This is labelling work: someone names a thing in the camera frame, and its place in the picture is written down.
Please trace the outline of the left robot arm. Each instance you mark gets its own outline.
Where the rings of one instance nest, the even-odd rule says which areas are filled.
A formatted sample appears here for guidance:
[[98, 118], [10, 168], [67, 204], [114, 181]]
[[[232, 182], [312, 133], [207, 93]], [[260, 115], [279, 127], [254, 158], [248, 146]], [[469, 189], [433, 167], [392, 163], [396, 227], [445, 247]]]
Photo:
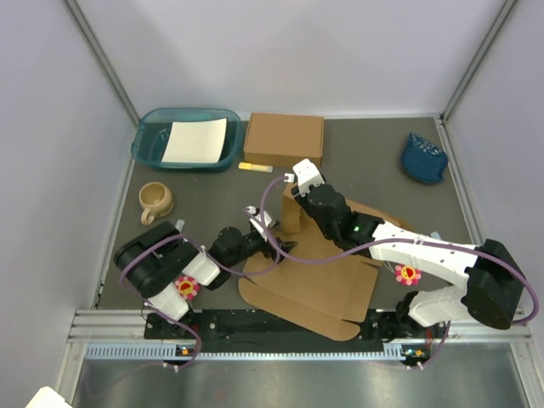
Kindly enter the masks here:
[[273, 261], [283, 256], [251, 226], [247, 234], [236, 227], [226, 227], [209, 248], [197, 246], [180, 236], [175, 226], [166, 221], [123, 245], [113, 262], [135, 291], [165, 316], [163, 326], [175, 337], [183, 337], [192, 329], [193, 318], [183, 295], [180, 277], [213, 290], [229, 278], [229, 270], [262, 254]]

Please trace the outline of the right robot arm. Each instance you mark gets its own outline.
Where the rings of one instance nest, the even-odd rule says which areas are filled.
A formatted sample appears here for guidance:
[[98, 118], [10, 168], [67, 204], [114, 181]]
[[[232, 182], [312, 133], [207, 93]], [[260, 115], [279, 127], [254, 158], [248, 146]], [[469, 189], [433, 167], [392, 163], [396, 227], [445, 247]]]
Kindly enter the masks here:
[[446, 282], [439, 290], [409, 292], [397, 304], [397, 327], [406, 336], [467, 318], [497, 330], [513, 325], [524, 275], [499, 241], [454, 244], [356, 212], [319, 174], [297, 177], [292, 195], [322, 235], [343, 251], [412, 267]]

